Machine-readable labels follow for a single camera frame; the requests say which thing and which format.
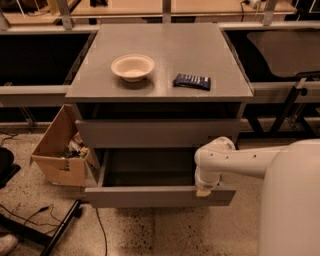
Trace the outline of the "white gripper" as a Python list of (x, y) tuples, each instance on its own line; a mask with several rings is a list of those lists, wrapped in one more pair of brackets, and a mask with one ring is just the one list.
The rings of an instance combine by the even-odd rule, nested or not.
[(206, 171), (197, 167), (195, 171), (195, 184), (198, 188), (196, 196), (203, 198), (208, 197), (211, 191), (217, 187), (220, 176), (221, 174), (218, 172)]

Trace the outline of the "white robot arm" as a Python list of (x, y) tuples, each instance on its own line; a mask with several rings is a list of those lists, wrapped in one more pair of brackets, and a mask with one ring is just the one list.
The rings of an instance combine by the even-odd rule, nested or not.
[(207, 197), (222, 173), (263, 180), (258, 256), (320, 256), (320, 140), (237, 150), (219, 137), (199, 148), (196, 195)]

